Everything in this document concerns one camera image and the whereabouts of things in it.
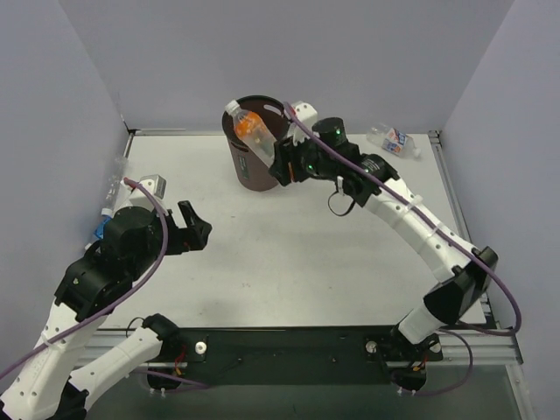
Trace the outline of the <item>blue label plastic bottle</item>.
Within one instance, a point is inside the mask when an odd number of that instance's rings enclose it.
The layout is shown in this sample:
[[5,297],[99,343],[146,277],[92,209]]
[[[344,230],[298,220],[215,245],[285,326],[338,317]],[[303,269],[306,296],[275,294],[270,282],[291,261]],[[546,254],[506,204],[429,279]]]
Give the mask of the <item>blue label plastic bottle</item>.
[[92,233],[90,241],[84,247],[85,250],[88,250],[95,242],[103,239],[104,228],[109,221],[110,218],[104,218],[98,223],[94,232]]

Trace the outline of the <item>orange label plastic bottle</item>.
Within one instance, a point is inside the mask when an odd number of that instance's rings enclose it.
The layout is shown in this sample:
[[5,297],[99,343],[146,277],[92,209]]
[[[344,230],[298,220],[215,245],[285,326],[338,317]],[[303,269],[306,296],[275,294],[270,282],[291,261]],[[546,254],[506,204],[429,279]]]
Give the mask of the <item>orange label plastic bottle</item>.
[[232,117],[237,137],[270,168],[275,162],[276,138],[263,119],[256,112],[241,108],[236,100],[229,102],[225,111]]

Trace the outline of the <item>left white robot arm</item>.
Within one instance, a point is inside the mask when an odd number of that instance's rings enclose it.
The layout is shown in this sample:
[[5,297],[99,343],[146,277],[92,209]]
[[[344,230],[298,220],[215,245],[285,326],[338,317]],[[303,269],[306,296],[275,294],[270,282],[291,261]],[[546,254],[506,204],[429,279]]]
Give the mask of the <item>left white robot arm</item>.
[[119,209],[100,239],[73,262],[55,292],[49,318],[21,371],[1,395],[3,419],[82,419],[93,403],[135,368],[179,351],[179,327],[150,315],[124,341],[82,368],[86,344],[134,286],[155,273],[164,256],[201,251],[212,231],[188,201],[185,220],[141,206]]

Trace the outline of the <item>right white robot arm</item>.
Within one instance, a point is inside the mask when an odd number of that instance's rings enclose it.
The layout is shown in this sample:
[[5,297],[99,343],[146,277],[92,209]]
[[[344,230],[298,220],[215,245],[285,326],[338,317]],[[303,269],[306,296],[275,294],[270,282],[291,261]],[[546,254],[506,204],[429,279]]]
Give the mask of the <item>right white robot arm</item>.
[[329,180],[353,203],[385,221],[423,259],[437,280],[422,303],[395,327],[395,339],[418,346],[442,326],[456,324],[487,291],[498,262],[438,220],[383,157],[360,151],[347,139],[343,121],[330,117],[313,126],[319,140],[291,137],[273,145],[269,168],[282,185]]

